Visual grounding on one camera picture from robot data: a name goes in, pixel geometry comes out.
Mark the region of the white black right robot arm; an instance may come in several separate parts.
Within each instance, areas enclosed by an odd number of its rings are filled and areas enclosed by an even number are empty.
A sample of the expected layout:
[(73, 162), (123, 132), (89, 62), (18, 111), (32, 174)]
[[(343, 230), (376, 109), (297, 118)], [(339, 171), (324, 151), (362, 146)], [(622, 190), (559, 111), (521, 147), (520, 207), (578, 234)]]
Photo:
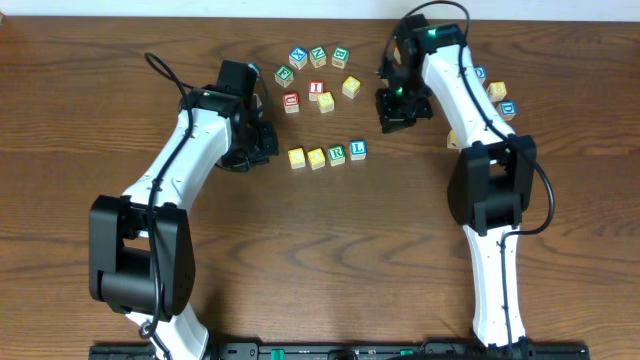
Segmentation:
[(447, 188), (449, 210), (470, 246), (474, 276), (473, 331), (486, 348), (525, 338), (520, 318), (516, 251), (531, 197), (536, 145), (518, 136), (494, 107), (474, 69), (466, 33), (456, 24), (430, 26), (420, 15), (390, 37), (395, 55), (378, 70), (383, 132), (413, 126), (442, 108), (459, 151)]

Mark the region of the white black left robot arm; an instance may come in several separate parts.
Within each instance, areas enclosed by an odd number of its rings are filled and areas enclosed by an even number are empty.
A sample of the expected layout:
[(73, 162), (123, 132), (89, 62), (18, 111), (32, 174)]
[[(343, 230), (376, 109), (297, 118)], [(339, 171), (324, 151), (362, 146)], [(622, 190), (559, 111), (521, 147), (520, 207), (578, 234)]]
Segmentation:
[(118, 196), (101, 195), (89, 214), (89, 291), (140, 327), (144, 344), (94, 345), (92, 359), (204, 359), (210, 340), (190, 297), (195, 255), (189, 212), (224, 160), (247, 166), (277, 154), (253, 91), (195, 89), (148, 170)]

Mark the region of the blue L block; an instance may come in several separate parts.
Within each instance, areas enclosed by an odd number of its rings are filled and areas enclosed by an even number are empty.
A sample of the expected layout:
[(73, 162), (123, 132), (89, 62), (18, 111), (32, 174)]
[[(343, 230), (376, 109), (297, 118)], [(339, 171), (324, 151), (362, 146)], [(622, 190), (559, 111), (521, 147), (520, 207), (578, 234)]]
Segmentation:
[(350, 160), (364, 160), (367, 156), (367, 145), (365, 140), (353, 140), (349, 144)]

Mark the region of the yellow C block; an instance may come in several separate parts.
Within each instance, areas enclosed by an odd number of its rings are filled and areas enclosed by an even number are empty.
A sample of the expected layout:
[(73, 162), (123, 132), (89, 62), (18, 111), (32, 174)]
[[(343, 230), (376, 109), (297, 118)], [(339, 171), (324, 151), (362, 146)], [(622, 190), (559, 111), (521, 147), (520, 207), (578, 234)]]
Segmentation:
[(303, 148), (294, 148), (288, 151), (290, 166), (293, 170), (306, 166), (306, 157)]

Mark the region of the yellow O block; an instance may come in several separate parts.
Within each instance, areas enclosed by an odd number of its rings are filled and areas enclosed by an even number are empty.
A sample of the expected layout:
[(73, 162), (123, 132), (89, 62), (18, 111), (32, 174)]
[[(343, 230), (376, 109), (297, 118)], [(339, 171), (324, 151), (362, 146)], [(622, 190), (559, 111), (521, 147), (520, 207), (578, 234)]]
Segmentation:
[(342, 85), (342, 93), (350, 99), (354, 99), (361, 90), (361, 82), (353, 77), (348, 76)]

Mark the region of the green R block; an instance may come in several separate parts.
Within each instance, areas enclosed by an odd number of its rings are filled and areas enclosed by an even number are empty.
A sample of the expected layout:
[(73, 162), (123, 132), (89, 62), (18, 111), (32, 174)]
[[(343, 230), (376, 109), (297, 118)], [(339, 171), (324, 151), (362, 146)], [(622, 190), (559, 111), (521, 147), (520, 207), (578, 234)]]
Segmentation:
[(329, 162), (331, 166), (338, 166), (344, 164), (346, 161), (346, 154), (342, 145), (335, 145), (327, 149)]

